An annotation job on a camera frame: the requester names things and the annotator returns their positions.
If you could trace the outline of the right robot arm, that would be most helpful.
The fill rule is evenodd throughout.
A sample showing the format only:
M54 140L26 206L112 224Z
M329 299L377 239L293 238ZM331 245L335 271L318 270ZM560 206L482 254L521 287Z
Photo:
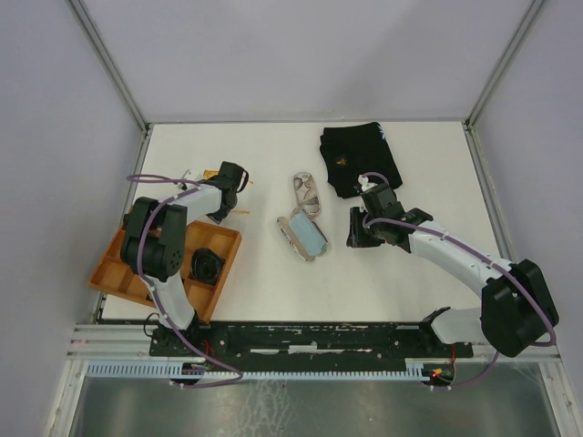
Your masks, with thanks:
M438 356L458 342L487 342L500 354L516 357L530 346L556 343L559 316L535 262L513 262L472 247L427 212L405 210L386 183L364 180L356 192L363 204L350 210L348 247L402 249L444 270L480 300L476 308L443 307L427 316L429 327L417 335L425 354Z

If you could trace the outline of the orange sunglasses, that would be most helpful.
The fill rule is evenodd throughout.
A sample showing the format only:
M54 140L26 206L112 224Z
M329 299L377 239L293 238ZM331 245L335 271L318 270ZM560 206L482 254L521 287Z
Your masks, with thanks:
M218 176L218 175L219 175L219 171L218 170L206 169L203 172L203 177L206 178L206 179L211 179L211 178L213 178L215 176ZM248 210L245 210L245 209L236 209L235 208L235 209L233 209L231 211L231 213L233 213L233 214L248 215L250 212Z

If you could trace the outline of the map print glasses case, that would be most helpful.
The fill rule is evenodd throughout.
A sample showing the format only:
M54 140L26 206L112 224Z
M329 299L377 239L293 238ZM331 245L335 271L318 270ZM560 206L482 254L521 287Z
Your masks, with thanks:
M297 205L291 216L293 217L300 212L303 212L309 219L319 216L322 207L313 175L309 172L298 172L293 176L292 182Z

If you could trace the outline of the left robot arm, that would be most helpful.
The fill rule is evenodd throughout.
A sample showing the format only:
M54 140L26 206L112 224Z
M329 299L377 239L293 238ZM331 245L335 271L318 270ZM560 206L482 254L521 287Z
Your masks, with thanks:
M248 182L243 167L224 161L217 175L198 181L151 174L127 176L130 182L170 184L177 190L164 199L140 197L124 218L120 258L146 285L162 324L174 329L170 345L190 355L201 344L201 333L190 325L196 311L189 303L180 269L188 225L207 217L221 223L236 207Z

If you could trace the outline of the flag print glasses case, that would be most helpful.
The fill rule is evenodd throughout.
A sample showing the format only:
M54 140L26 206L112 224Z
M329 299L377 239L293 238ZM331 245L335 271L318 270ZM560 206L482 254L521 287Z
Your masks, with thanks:
M286 217L278 217L276 222L277 225L279 227L279 230L281 232L281 234L286 238L288 244L292 247L292 249L306 262L311 262L314 261L316 258L311 258L308 257L301 249L299 249L299 247L297 246L297 243L295 242L295 237L293 236L290 227L289 227L289 221L292 218L292 216L289 216L288 218Z

